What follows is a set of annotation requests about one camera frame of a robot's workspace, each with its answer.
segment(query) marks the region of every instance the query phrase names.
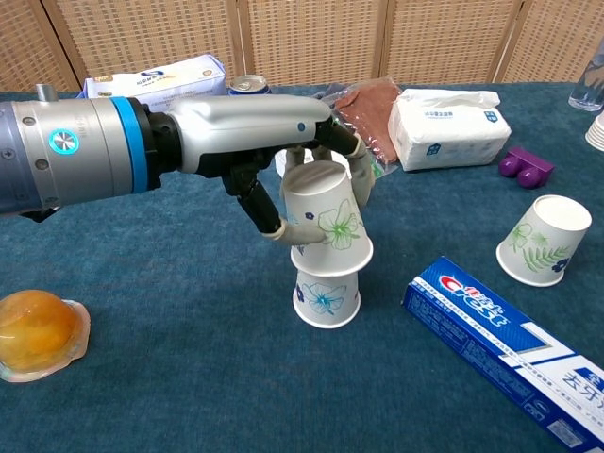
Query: purple toy block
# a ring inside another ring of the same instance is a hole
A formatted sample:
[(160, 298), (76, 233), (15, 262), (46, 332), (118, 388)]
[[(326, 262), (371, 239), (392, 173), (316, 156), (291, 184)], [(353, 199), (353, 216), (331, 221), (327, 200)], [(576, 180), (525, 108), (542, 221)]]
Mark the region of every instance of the purple toy block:
[(520, 146), (510, 148), (506, 157), (499, 162), (499, 173), (506, 177), (517, 176), (518, 184), (525, 189), (543, 186), (554, 168), (547, 160), (538, 158)]

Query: table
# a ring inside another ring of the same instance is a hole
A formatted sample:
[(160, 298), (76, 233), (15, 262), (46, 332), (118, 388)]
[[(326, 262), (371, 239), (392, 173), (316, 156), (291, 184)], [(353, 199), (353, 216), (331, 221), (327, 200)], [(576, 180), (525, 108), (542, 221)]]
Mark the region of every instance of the table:
[[(379, 179), (363, 211), (375, 255), (361, 310), (339, 329), (295, 314), (289, 251), (264, 240), (217, 179), (170, 174), (160, 190), (67, 207), (41, 225), (3, 219), (0, 294), (78, 300), (92, 333), (66, 369), (0, 382), (0, 450), (562, 452), (400, 303), (445, 255), (603, 366), (604, 154), (583, 138), (594, 115), (567, 105), (570, 84), (455, 88), (497, 91), (506, 148), (557, 168), (532, 191), (498, 174), (502, 155)], [(260, 178), (277, 199), (274, 167)], [(575, 198), (594, 221), (563, 281), (538, 289), (508, 277), (495, 246), (545, 193)]]

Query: wicker partition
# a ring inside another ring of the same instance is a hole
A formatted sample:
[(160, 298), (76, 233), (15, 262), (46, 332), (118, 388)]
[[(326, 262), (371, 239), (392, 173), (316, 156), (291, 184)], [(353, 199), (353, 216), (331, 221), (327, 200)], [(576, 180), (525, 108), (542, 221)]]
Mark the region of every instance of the wicker partition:
[(519, 0), (390, 0), (381, 72), (399, 83), (488, 82)]
[(0, 91), (33, 92), (36, 83), (79, 90), (40, 3), (2, 0), (0, 18)]
[(86, 76), (136, 72), (212, 53), (243, 71), (235, 0), (43, 0), (65, 24)]
[(496, 80), (576, 81), (604, 36), (600, 0), (528, 0)]
[(240, 1), (248, 73), (273, 85), (378, 75), (387, 0)]

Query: tissue box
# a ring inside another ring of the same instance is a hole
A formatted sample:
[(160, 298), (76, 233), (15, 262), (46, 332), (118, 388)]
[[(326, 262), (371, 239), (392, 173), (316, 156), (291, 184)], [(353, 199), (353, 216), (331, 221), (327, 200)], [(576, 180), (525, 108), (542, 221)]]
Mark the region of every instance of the tissue box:
[(87, 78), (79, 97), (135, 97), (149, 110), (166, 111), (182, 97), (227, 93), (223, 64), (210, 54), (186, 59), (137, 74)]
[(496, 92), (407, 89), (397, 96), (388, 133), (403, 170), (486, 165), (512, 131)]

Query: stacked paper cups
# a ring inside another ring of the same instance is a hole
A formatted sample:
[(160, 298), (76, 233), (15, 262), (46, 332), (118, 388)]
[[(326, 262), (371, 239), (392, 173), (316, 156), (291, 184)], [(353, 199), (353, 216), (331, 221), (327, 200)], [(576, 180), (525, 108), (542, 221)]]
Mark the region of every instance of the stacked paper cups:
[(604, 151), (604, 113), (596, 116), (592, 125), (585, 133), (588, 144), (599, 151)]
[(292, 247), (294, 308), (308, 324), (341, 327), (359, 311), (358, 272), (373, 257), (350, 178), (341, 163), (316, 160), (283, 178), (288, 222), (320, 227), (322, 243)]

